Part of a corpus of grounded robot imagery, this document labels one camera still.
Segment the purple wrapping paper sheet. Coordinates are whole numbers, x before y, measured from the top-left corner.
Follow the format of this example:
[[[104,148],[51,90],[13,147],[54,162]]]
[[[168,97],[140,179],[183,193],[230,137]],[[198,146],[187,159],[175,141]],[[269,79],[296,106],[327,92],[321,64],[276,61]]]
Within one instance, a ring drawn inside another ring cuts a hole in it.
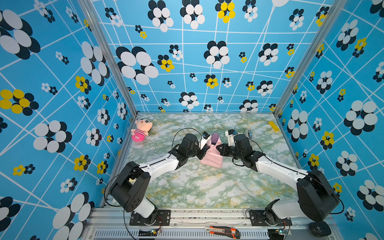
[[[216,148],[221,144],[222,141],[220,139],[219,134],[212,134],[211,139],[208,140],[206,143],[209,148],[206,151],[206,155],[200,161],[201,164],[215,168],[221,168],[223,166],[223,156],[220,155],[220,152]]]

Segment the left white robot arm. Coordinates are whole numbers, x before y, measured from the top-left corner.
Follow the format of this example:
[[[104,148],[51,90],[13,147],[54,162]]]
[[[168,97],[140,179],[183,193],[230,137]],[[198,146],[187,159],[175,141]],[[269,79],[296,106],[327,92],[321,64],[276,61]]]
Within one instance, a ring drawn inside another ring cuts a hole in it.
[[[211,135],[207,132],[203,132],[200,140],[193,134],[186,134],[182,142],[162,158],[140,165],[127,163],[109,184],[107,194],[128,213],[135,212],[145,219],[154,217],[158,208],[145,197],[149,183],[183,167],[189,158],[203,159],[209,149],[210,139]]]

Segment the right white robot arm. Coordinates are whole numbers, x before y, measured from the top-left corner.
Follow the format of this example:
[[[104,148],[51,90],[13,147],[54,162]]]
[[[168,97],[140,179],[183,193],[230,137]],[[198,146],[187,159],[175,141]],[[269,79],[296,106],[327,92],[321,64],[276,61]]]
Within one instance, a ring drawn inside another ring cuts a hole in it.
[[[241,160],[244,167],[267,174],[297,192],[289,200],[276,199],[265,207],[269,225],[287,218],[307,217],[322,222],[341,203],[324,174],[318,170],[306,171],[275,161],[265,153],[255,151],[246,135],[230,135],[227,144],[217,146],[221,156]]]

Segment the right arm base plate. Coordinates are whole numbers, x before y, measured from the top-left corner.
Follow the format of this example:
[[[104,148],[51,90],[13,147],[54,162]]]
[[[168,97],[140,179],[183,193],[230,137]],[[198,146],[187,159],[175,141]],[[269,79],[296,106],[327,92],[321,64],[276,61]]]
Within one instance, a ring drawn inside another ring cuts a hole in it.
[[[292,221],[290,218],[280,219],[272,210],[272,206],[280,199],[272,201],[266,206],[264,210],[247,210],[246,216],[250,219],[253,227],[266,227],[266,226],[281,226],[291,227]]]

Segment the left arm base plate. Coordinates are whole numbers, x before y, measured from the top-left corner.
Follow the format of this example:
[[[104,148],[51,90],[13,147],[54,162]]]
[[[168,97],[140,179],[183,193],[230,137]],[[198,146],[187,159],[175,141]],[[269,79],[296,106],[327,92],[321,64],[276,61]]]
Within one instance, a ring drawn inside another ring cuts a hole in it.
[[[130,226],[169,226],[171,220],[171,210],[155,210],[147,217],[133,212],[130,219]]]

